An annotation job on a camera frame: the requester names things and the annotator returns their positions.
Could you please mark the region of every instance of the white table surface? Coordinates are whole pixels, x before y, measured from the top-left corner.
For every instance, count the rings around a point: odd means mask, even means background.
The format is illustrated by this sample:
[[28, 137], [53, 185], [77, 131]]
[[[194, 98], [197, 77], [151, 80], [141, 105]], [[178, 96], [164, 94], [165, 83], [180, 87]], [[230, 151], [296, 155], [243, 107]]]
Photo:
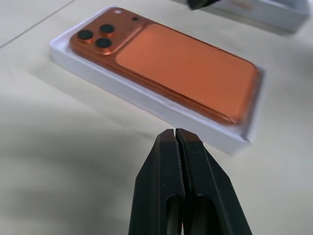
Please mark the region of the white table surface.
[[58, 67], [48, 48], [114, 3], [266, 69], [255, 143], [235, 157], [207, 148], [254, 235], [313, 234], [313, 22], [283, 37], [170, 0], [0, 1], [0, 234], [128, 233], [135, 177], [171, 126]]

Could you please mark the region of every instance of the phone back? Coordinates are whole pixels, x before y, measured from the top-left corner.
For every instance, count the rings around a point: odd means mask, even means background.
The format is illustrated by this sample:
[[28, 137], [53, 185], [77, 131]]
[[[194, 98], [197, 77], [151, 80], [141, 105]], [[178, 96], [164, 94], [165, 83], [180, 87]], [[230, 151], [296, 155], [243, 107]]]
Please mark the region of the phone back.
[[258, 70], [250, 62], [121, 8], [84, 27], [70, 45], [80, 56], [223, 124], [246, 117], [257, 85]]

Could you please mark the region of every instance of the phone box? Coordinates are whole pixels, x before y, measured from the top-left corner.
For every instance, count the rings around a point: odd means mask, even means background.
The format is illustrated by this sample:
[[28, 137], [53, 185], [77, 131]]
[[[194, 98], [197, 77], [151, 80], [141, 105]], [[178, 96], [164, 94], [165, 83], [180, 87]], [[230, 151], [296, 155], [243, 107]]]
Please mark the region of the phone box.
[[[187, 4], [187, 0], [174, 1]], [[289, 33], [296, 33], [310, 17], [308, 0], [221, 0], [202, 8], [206, 12], [212, 9], [233, 13]]]
[[204, 142], [230, 155], [235, 154], [241, 148], [249, 146], [252, 143], [264, 96], [265, 78], [263, 72], [260, 77], [258, 93], [247, 121], [236, 126], [219, 124], [125, 77], [85, 60], [71, 51], [69, 47], [71, 36], [109, 8], [97, 12], [89, 19], [86, 19], [52, 40], [50, 42], [50, 50], [53, 60], [79, 77], [159, 117], [175, 128], [184, 128], [196, 133]]

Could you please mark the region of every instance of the orange smartphone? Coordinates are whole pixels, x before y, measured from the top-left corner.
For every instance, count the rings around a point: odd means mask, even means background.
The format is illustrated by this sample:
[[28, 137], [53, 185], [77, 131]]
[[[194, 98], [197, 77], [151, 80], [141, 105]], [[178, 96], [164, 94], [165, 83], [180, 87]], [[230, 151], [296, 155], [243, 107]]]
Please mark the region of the orange smartphone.
[[222, 124], [250, 109], [259, 71], [217, 47], [122, 8], [110, 8], [70, 39], [72, 50]]

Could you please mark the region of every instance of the black object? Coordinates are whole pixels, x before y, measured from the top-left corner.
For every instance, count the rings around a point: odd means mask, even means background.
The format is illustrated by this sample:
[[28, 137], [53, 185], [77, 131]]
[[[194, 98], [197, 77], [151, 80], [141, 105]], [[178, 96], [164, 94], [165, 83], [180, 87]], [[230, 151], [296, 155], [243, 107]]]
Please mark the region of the black object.
[[109, 48], [112, 45], [112, 42], [108, 38], [99, 38], [97, 39], [95, 44], [97, 47], [105, 49], [105, 48]]
[[90, 30], [81, 30], [77, 33], [77, 36], [81, 40], [89, 40], [93, 38], [93, 32]]
[[161, 133], [135, 183], [129, 235], [252, 235], [229, 177], [197, 135]]
[[100, 26], [100, 31], [103, 33], [113, 33], [114, 32], [114, 26], [111, 24], [103, 24]]
[[187, 3], [191, 10], [196, 10], [206, 6], [210, 6], [217, 1], [219, 0], [188, 0]]

